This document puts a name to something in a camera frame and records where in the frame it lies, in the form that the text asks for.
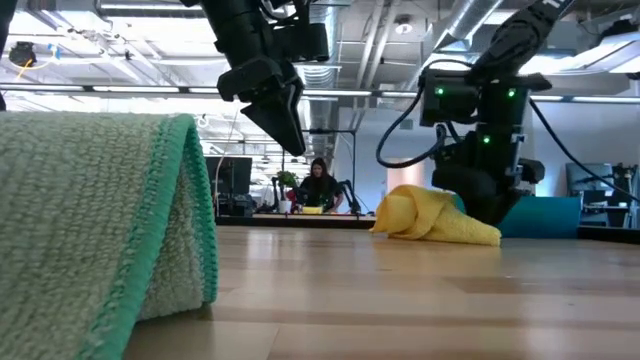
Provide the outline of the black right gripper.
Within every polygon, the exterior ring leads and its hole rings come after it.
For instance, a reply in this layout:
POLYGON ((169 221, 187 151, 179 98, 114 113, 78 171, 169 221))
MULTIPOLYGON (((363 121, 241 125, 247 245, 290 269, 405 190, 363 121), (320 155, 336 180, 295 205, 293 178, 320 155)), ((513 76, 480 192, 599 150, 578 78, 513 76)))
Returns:
POLYGON ((468 216, 499 225, 518 202, 518 193, 509 191, 546 175, 544 165, 521 157, 520 149, 530 93, 548 90, 550 82, 540 74, 466 82, 479 90, 475 129, 436 150, 432 185, 458 195, 468 216), (485 197, 492 198, 485 203, 485 197))

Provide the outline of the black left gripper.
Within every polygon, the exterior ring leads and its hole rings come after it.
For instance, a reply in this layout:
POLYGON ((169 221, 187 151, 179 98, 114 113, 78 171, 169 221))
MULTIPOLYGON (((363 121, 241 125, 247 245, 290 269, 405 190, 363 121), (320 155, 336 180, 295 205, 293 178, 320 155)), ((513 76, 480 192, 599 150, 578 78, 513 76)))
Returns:
POLYGON ((305 151, 298 111, 304 84, 291 62, 266 56, 251 58, 222 74, 217 88, 225 101, 235 97, 255 101, 241 113, 286 152, 299 156, 305 151))

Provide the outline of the yellow microfiber towel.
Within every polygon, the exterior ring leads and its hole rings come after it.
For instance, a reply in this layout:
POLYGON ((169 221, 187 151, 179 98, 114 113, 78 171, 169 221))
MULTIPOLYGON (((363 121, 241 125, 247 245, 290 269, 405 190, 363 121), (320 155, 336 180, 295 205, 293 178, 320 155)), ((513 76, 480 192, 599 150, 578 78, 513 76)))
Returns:
POLYGON ((456 207, 454 195, 415 185, 389 192, 376 210, 370 229, 389 238, 499 247, 502 234, 456 207))

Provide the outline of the teal plastic bin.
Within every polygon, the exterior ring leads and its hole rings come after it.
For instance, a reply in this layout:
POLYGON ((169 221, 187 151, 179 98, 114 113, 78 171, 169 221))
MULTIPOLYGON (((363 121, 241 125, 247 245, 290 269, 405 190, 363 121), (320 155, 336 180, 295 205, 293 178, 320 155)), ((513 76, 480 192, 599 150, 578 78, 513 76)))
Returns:
POLYGON ((577 197, 523 196, 495 228, 502 238, 572 239, 580 219, 577 197))

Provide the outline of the small leafy plant white pot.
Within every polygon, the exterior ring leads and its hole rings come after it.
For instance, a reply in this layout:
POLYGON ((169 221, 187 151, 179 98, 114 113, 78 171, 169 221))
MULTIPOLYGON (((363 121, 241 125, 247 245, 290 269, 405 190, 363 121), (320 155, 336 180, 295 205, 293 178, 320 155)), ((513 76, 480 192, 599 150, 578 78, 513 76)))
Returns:
POLYGON ((277 185, 279 193, 278 209, 281 214, 291 214, 296 199, 297 176, 290 172, 281 170, 277 174, 277 185))

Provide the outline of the person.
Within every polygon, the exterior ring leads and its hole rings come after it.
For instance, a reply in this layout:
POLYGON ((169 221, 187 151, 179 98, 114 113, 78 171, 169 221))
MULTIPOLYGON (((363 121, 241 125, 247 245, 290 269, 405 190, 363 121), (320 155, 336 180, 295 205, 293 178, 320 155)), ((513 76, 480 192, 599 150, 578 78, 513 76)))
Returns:
POLYGON ((335 213, 344 198, 341 185, 328 173, 323 158, 315 158, 312 161, 310 174, 304 178, 300 188, 305 192, 302 204, 307 207, 321 207, 324 213, 335 213))

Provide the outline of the wide dark monitor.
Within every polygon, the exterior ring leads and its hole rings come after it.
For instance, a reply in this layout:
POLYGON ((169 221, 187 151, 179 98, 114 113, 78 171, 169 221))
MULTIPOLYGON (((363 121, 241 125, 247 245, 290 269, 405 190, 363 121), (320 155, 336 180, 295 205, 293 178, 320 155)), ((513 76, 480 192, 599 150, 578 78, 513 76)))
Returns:
POLYGON ((245 157, 206 157, 212 193, 248 194, 252 159, 245 157))

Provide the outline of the dark computer monitor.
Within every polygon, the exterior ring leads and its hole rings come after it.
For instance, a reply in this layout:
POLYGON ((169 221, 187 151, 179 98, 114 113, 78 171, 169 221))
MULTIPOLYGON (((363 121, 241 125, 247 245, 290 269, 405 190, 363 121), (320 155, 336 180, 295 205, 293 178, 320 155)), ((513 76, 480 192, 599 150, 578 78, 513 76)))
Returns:
POLYGON ((613 167, 609 163, 585 164, 585 171, 575 163, 565 165, 567 191, 577 193, 584 191, 612 191, 602 179, 611 183, 613 181, 613 167))

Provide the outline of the background work table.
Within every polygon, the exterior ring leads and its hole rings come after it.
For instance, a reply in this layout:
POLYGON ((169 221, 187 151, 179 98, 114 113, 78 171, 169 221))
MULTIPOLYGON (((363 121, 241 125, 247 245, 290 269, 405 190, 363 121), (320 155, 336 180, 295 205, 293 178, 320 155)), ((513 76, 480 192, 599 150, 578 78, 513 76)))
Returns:
POLYGON ((218 226, 364 229, 373 227, 374 217, 358 215, 254 214, 252 217, 221 216, 218 226))

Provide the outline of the linear ceiling light strip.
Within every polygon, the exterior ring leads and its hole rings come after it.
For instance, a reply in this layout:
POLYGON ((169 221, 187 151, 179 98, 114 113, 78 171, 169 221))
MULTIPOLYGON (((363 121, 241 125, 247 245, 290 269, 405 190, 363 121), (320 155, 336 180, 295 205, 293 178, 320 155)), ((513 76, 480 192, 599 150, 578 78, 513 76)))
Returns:
MULTIPOLYGON (((67 84, 31 84, 0 83, 0 92, 32 92, 53 94, 86 93, 88 96, 106 97, 108 94, 160 98, 219 98, 215 87, 175 87, 175 86, 117 86, 117 85, 67 85, 67 84)), ((340 90, 340 89, 306 89, 302 92, 304 99, 315 98, 380 98, 411 99, 416 93, 410 91, 380 90, 340 90)), ((623 96, 574 96, 574 95, 532 95, 537 102, 583 103, 640 105, 640 97, 623 96)))

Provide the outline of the pale green towel teal edge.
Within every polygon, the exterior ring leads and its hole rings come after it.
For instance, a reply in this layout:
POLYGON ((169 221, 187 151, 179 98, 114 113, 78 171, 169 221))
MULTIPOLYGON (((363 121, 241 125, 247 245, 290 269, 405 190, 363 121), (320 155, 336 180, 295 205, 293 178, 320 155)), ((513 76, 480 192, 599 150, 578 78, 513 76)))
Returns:
POLYGON ((217 290, 192 116, 0 113, 0 360, 121 360, 217 290))

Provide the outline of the black ceiling device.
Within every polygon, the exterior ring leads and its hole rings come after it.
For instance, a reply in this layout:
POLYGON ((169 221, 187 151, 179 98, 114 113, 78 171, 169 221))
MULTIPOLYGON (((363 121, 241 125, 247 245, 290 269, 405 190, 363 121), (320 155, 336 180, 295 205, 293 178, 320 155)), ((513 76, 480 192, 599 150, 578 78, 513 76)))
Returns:
POLYGON ((37 58, 32 42, 18 41, 9 51, 9 61, 19 67, 32 67, 37 58))

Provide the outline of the silver ceiling duct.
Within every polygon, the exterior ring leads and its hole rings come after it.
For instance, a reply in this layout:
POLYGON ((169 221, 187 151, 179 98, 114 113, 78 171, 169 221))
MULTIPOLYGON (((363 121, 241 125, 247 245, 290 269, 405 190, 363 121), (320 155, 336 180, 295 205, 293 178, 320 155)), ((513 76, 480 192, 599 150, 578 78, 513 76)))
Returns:
POLYGON ((325 26, 329 58, 316 65, 303 65, 302 74, 306 88, 333 88, 338 77, 339 9, 332 6, 312 5, 310 23, 325 26))

